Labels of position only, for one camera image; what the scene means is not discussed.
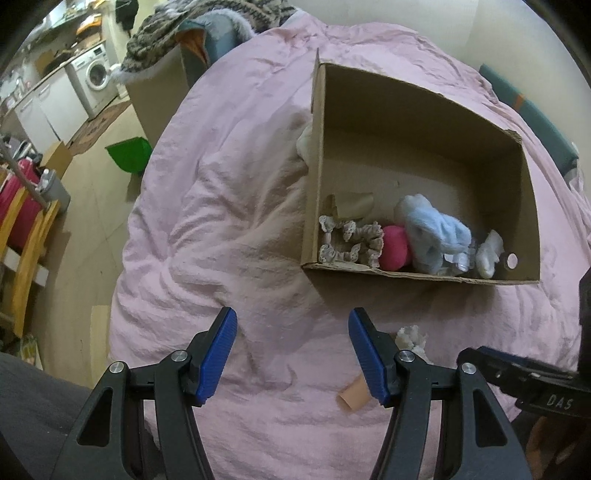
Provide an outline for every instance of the light blue plush toy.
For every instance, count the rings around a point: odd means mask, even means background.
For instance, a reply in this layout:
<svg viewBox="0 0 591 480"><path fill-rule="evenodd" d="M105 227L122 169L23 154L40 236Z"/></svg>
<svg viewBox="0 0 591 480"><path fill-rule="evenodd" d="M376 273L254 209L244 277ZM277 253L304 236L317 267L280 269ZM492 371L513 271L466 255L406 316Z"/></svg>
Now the light blue plush toy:
<svg viewBox="0 0 591 480"><path fill-rule="evenodd" d="M436 275L443 265L443 255L465 252L472 241L466 225L440 213L420 193L402 198L394 218L397 225L406 229L413 266L420 273Z"/></svg>

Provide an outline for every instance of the white cabinet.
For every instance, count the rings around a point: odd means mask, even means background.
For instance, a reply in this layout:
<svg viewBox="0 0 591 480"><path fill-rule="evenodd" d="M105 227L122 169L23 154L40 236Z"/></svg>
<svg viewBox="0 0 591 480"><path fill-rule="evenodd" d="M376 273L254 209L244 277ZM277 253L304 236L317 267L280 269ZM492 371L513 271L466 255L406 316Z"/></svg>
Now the white cabinet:
<svg viewBox="0 0 591 480"><path fill-rule="evenodd" d="M66 69L62 68L55 72L36 90L41 109L51 127L59 139L67 145L88 120L88 113L76 95Z"/></svg>
<svg viewBox="0 0 591 480"><path fill-rule="evenodd" d="M64 68L29 91L2 122L2 133L28 137L43 153L55 142L66 145L88 120L88 113Z"/></svg>
<svg viewBox="0 0 591 480"><path fill-rule="evenodd" d="M58 141L49 120L43 113L37 94L29 94L15 107L15 114L22 130L38 152L44 152Z"/></svg>

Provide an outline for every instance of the green dustpan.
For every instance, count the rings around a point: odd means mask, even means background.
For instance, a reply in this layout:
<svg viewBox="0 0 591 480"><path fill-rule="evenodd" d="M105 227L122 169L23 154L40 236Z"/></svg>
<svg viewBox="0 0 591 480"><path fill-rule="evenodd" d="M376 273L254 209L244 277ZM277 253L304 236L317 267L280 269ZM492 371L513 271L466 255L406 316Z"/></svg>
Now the green dustpan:
<svg viewBox="0 0 591 480"><path fill-rule="evenodd" d="M152 147L145 138L135 137L106 147L118 167L129 173L142 173L152 154Z"/></svg>

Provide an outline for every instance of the pink ball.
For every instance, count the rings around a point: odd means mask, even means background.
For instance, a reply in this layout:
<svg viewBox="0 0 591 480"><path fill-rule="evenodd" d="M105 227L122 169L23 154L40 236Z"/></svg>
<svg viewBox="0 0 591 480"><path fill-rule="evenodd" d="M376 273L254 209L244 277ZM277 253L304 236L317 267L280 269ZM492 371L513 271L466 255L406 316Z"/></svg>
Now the pink ball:
<svg viewBox="0 0 591 480"><path fill-rule="evenodd" d="M404 227L389 225L384 230L384 248L379 257L379 267L386 272L396 272L412 260Z"/></svg>

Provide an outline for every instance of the knitted blanket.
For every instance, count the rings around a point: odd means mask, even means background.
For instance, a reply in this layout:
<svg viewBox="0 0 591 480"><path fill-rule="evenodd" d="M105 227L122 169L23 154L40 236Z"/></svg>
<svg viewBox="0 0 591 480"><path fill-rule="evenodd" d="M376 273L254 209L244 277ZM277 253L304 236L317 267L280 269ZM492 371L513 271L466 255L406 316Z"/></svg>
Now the knitted blanket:
<svg viewBox="0 0 591 480"><path fill-rule="evenodd" d="M239 20L236 22L236 31L244 37L243 41L252 32L261 33L283 25L296 11L287 0L170 0L156 6L155 12L129 40L127 55L116 76L122 80L154 67L177 45L176 32L183 20L217 9L231 10L238 14L235 17L245 20L246 26L239 25Z"/></svg>

